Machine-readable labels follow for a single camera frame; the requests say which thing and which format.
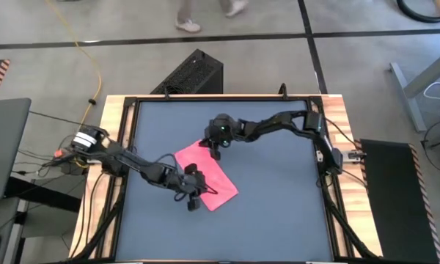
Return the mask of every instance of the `person's leg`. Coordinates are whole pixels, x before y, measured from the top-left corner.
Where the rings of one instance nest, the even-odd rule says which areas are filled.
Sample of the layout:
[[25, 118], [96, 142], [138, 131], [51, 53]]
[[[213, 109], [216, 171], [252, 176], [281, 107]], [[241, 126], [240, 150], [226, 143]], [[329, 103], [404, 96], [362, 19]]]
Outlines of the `person's leg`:
[[248, 0], [219, 0], [227, 18], [232, 18], [246, 9]]
[[191, 19], [192, 0], [178, 0], [181, 3], [175, 26], [177, 29], [184, 30], [189, 33], [196, 33], [200, 31], [200, 26], [194, 23]]

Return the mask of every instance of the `black cable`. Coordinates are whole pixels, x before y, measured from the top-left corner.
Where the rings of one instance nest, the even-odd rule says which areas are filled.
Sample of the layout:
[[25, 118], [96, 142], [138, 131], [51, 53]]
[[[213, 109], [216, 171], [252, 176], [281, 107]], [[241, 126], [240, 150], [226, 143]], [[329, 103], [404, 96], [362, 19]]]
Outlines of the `black cable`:
[[79, 122], [66, 120], [66, 119], [63, 119], [63, 118], [60, 118], [60, 117], [53, 117], [53, 116], [48, 115], [48, 114], [37, 113], [37, 112], [35, 112], [35, 111], [29, 111], [29, 113], [31, 113], [31, 114], [36, 114], [36, 115], [39, 115], [39, 116], [41, 116], [41, 117], [47, 117], [47, 118], [50, 118], [50, 119], [53, 119], [53, 120], [59, 120], [59, 121], [63, 121], [63, 122], [68, 122], [68, 123], [70, 123], [70, 124], [75, 124], [75, 125], [82, 125], [82, 126], [89, 126], [89, 127], [92, 127], [92, 125], [85, 125], [85, 124], [81, 124], [81, 123], [79, 123]]
[[67, 242], [65, 242], [64, 236], [61, 235], [60, 238], [62, 239], [62, 242], [64, 242], [65, 247], [70, 251], [70, 247], [68, 247]]
[[85, 197], [86, 197], [86, 192], [87, 192], [87, 188], [86, 188], [86, 184], [85, 184], [85, 189], [83, 191], [83, 198], [82, 198], [82, 202], [83, 202], [83, 213], [81, 214], [81, 228], [80, 228], [80, 235], [78, 235], [78, 240], [76, 241], [76, 245], [75, 248], [73, 249], [72, 254], [70, 255], [70, 258], [73, 257], [73, 255], [76, 252], [76, 249], [78, 248], [78, 245], [80, 245], [80, 241], [81, 241], [81, 236], [83, 235], [83, 228], [84, 228], [84, 223], [85, 223]]
[[95, 184], [93, 186], [93, 189], [91, 190], [91, 195], [89, 196], [89, 216], [88, 216], [88, 226], [87, 226], [87, 236], [86, 236], [86, 243], [88, 243], [88, 235], [89, 235], [89, 224], [91, 224], [91, 210], [92, 210], [92, 205], [93, 205], [93, 197], [95, 195], [95, 190], [98, 187], [98, 182], [100, 181], [101, 177], [105, 175], [103, 173], [101, 173], [98, 178], [95, 181]]
[[184, 198], [186, 198], [187, 195], [188, 194], [176, 193], [175, 194], [175, 202], [181, 202], [182, 200], [184, 200]]
[[67, 135], [59, 144], [59, 146], [57, 147], [58, 150], [60, 150], [62, 148], [62, 145], [64, 144], [65, 140], [69, 139], [70, 137], [75, 137], [75, 134], [70, 134]]
[[435, 168], [435, 169], [437, 169], [437, 170], [439, 170], [440, 171], [440, 168], [438, 168], [435, 164], [434, 164], [434, 162], [430, 159], [430, 157], [428, 156], [428, 153], [427, 153], [427, 148], [425, 147], [425, 143], [427, 142], [427, 137], [428, 137], [428, 134], [429, 134], [429, 132], [433, 129], [433, 128], [435, 128], [437, 125], [440, 125], [440, 121], [438, 121], [438, 122], [436, 122], [435, 124], [433, 124], [433, 125], [431, 125], [430, 127], [429, 127], [429, 129], [427, 129], [427, 132], [425, 132], [425, 135], [424, 135], [424, 141], [423, 141], [423, 148], [424, 148], [424, 154], [425, 154], [425, 157], [427, 158], [427, 160], [428, 160], [428, 162]]
[[352, 173], [346, 171], [345, 169], [343, 169], [342, 171], [347, 173], [348, 175], [350, 175], [353, 179], [355, 179], [358, 182], [360, 182], [368, 191], [368, 186], [367, 186], [367, 184], [362, 179], [360, 179], [359, 177], [357, 177], [357, 176], [353, 175]]
[[205, 190], [207, 191], [208, 194], [219, 194], [214, 188], [210, 187], [207, 183], [205, 183]]
[[332, 198], [331, 198], [331, 195], [329, 194], [328, 188], [324, 187], [326, 185], [326, 176], [321, 175], [319, 178], [321, 179], [321, 189], [323, 191], [324, 205], [331, 211], [331, 214], [334, 216], [334, 218], [337, 220], [337, 222], [341, 226], [344, 234], [349, 237], [349, 240], [355, 246], [357, 252], [363, 258], [367, 258], [367, 257], [376, 258], [376, 255], [373, 254], [365, 246], [365, 244], [360, 240], [360, 238], [357, 236], [357, 234], [353, 231], [352, 227], [349, 225], [349, 223], [345, 220], [345, 218], [342, 216], [342, 214], [337, 209], [336, 204], [332, 201]]
[[18, 149], [18, 150], [20, 150], [21, 152], [28, 153], [30, 155], [35, 155], [35, 156], [42, 157], [42, 158], [45, 158], [45, 157], [53, 158], [54, 157], [53, 155], [41, 155], [41, 154], [33, 153], [29, 150], [22, 150], [22, 149]]
[[48, 159], [48, 158], [41, 158], [41, 157], [38, 157], [38, 156], [35, 156], [35, 155], [31, 155], [31, 154], [25, 153], [25, 152], [23, 152], [21, 150], [18, 150], [18, 152], [23, 154], [23, 155], [25, 155], [25, 156], [28, 156], [28, 157], [31, 157], [31, 158], [36, 158], [36, 159], [39, 159], [41, 161], [50, 161], [50, 159]]
[[324, 117], [325, 119], [326, 119], [326, 121], [328, 121], [328, 122], [330, 122], [344, 137], [345, 137], [345, 139], [347, 139], [350, 143], [352, 143], [353, 145], [354, 145], [354, 147], [356, 148], [356, 149], [359, 149], [358, 147], [357, 147], [357, 144], [355, 144], [355, 142], [354, 141], [352, 141], [351, 139], [349, 139], [349, 137], [340, 129], [340, 127], [338, 126], [338, 125], [336, 125], [336, 123], [335, 122], [332, 122], [331, 120], [329, 120], [328, 118], [326, 118], [326, 117]]
[[[32, 163], [32, 162], [18, 162], [16, 164], [36, 164], [36, 163]], [[19, 174], [21, 176], [26, 176], [28, 174], [36, 174], [38, 177], [45, 177], [45, 176], [47, 176], [47, 174], [51, 170], [50, 167], [47, 167], [47, 171], [45, 172], [45, 174], [41, 175], [41, 171], [43, 171], [46, 167], [43, 164], [36, 164], [36, 165], [40, 165], [40, 168], [38, 170], [36, 170], [36, 171], [27, 172], [27, 171], [23, 171], [23, 170], [12, 170], [12, 172], [16, 173], [16, 174]]]
[[[327, 183], [327, 180], [326, 180], [326, 187], [331, 187], [332, 186], [332, 177], [331, 177], [331, 181], [329, 181], [329, 183]], [[321, 180], [320, 180], [320, 178], [318, 177], [317, 178], [317, 180], [316, 180], [316, 186], [318, 187], [318, 188], [321, 188], [322, 186], [321, 186]]]
[[411, 8], [408, 7], [408, 5], [404, 2], [404, 0], [397, 0], [396, 1], [397, 6], [401, 10], [401, 12], [404, 13], [404, 15], [407, 15], [408, 17], [424, 23], [440, 23], [440, 16], [438, 17], [431, 17], [427, 15], [421, 15], [415, 11], [413, 11]]
[[84, 263], [84, 260], [89, 258], [89, 256], [91, 255], [91, 253], [93, 253], [93, 250], [97, 246], [99, 240], [106, 234], [106, 230], [112, 223], [112, 220], [122, 210], [124, 196], [125, 191], [121, 190], [121, 192], [117, 196], [116, 202], [113, 204], [112, 209], [109, 211], [107, 217], [102, 221], [100, 225], [98, 225], [95, 234], [93, 235], [89, 243], [81, 250], [81, 252], [72, 259], [64, 260], [59, 263]]
[[14, 163], [13, 165], [19, 165], [19, 164], [39, 165], [39, 166], [42, 166], [42, 164], [39, 164], [39, 163], [37, 163], [37, 162], [26, 162], [26, 161], [24, 161], [24, 162], [16, 162], [16, 163]]
[[[69, 191], [67, 191], [65, 194], [69, 194], [71, 191], [75, 190], [75, 188], [76, 188], [77, 186], [79, 186], [80, 183], [83, 182], [84, 180], [85, 180], [85, 179], [79, 181], [76, 185], [74, 185], [74, 187], [72, 187], [72, 188], [71, 188]], [[20, 216], [20, 215], [22, 215], [22, 214], [24, 214], [24, 213], [27, 213], [27, 212], [29, 212], [29, 211], [31, 211], [31, 210], [34, 210], [34, 209], [36, 209], [36, 208], [38, 208], [38, 207], [41, 207], [41, 206], [43, 206], [43, 205], [44, 205], [44, 204], [36, 205], [36, 206], [34, 206], [34, 207], [32, 207], [32, 208], [29, 208], [28, 210], [26, 210], [26, 211], [24, 211], [24, 212], [16, 213], [12, 218], [8, 219], [6, 222], [4, 222], [4, 223], [0, 226], [0, 230], [1, 230], [4, 226], [6, 226], [8, 223], [10, 223], [11, 221], [15, 220], [15, 218], [17, 218], [18, 216]]]
[[29, 189], [27, 189], [27, 190], [25, 190], [25, 191], [22, 191], [21, 193], [17, 193], [17, 194], [9, 195], [7, 198], [10, 198], [10, 197], [16, 197], [16, 196], [18, 196], [18, 195], [22, 195], [22, 194], [28, 193], [28, 192], [30, 192], [30, 191], [33, 191], [33, 190], [35, 190], [35, 189], [37, 189], [37, 188], [39, 188], [39, 187], [46, 186], [46, 185], [48, 185], [49, 183], [52, 183], [53, 181], [55, 181], [55, 180], [57, 180], [57, 179], [59, 179], [59, 178], [61, 178], [61, 177], [64, 177], [64, 176], [71, 176], [70, 173], [72, 173], [72, 172], [64, 173], [64, 174], [62, 174], [62, 175], [59, 175], [59, 176], [57, 176], [57, 177], [55, 177], [55, 178], [50, 179], [50, 180], [47, 181], [46, 183], [43, 183], [43, 184], [41, 184], [41, 185], [38, 185], [38, 186], [35, 186], [35, 187], [32, 187], [32, 188], [29, 188]]

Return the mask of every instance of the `desk leg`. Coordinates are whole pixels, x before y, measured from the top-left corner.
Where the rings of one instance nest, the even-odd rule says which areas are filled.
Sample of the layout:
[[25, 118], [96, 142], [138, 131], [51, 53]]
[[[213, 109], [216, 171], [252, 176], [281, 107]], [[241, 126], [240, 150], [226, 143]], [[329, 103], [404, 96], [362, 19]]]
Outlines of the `desk leg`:
[[432, 65], [421, 72], [413, 81], [409, 84], [403, 75], [403, 72], [396, 63], [391, 63], [391, 70], [394, 73], [401, 91], [402, 100], [408, 111], [411, 119], [414, 123], [417, 132], [426, 131], [422, 114], [420, 113], [419, 106], [415, 100], [416, 95], [424, 91], [429, 85], [437, 81], [440, 78], [440, 58], [438, 58]]
[[44, 187], [39, 187], [33, 183], [20, 180], [16, 177], [10, 177], [8, 179], [5, 197], [19, 197], [20, 199], [24, 199], [26, 201], [38, 202], [44, 205], [76, 213], [80, 210], [81, 204], [81, 200], [78, 198]]

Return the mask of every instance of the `concrete floor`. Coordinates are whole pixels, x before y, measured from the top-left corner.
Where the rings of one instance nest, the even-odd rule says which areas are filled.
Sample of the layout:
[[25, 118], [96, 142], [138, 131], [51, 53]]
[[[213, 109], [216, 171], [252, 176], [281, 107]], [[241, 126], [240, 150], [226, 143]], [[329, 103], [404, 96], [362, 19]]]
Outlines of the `concrete floor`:
[[[251, 0], [249, 10], [235, 19], [220, 13], [215, 0], [194, 0], [194, 19], [202, 36], [304, 33], [296, 0]], [[176, 0], [81, 0], [55, 2], [80, 40], [124, 40], [190, 37], [176, 31]], [[306, 0], [313, 32], [360, 32], [440, 29], [403, 16], [393, 0]], [[411, 0], [417, 10], [436, 13], [431, 0]], [[65, 28], [42, 0], [0, 0], [0, 44], [70, 41]], [[354, 137], [410, 142], [420, 149], [417, 134], [400, 105], [396, 83], [386, 71], [398, 62], [411, 79], [440, 56], [440, 34], [332, 37], [315, 39], [329, 93], [343, 94]], [[195, 48], [224, 63], [225, 93], [276, 93], [285, 82], [292, 93], [319, 93], [307, 40], [237, 40], [87, 48], [99, 62], [103, 91], [87, 123], [97, 125], [104, 98], [110, 94], [149, 93]], [[75, 48], [0, 50], [11, 66], [0, 88], [0, 99], [28, 97], [32, 110], [79, 121], [97, 79], [89, 60]], [[428, 125], [437, 120], [440, 105], [420, 100]], [[76, 127], [30, 116], [21, 148], [52, 153]], [[440, 163], [440, 151], [430, 153]], [[433, 214], [440, 236], [440, 172], [420, 156]], [[29, 161], [18, 156], [18, 161]], [[56, 177], [52, 172], [48, 177]], [[75, 179], [56, 184], [55, 189]], [[29, 234], [46, 230], [52, 236], [28, 239], [21, 263], [57, 261], [67, 256], [59, 234], [72, 227], [76, 215], [36, 209], [26, 227]], [[56, 219], [39, 221], [43, 214]], [[73, 231], [64, 238], [71, 242]]]

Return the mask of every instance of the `white sneaker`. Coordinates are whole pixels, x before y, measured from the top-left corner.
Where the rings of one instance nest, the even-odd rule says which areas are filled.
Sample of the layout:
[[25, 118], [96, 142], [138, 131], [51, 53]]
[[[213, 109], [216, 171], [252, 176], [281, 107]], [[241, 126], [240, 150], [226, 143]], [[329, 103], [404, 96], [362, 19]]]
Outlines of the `white sneaker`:
[[183, 30], [189, 33], [197, 33], [200, 31], [200, 25], [194, 23], [191, 19], [184, 23], [179, 23], [177, 20], [175, 22], [176, 29]]
[[227, 18], [232, 18], [235, 15], [239, 14], [248, 6], [248, 0], [231, 0], [232, 1], [232, 9], [228, 13], [225, 14]]

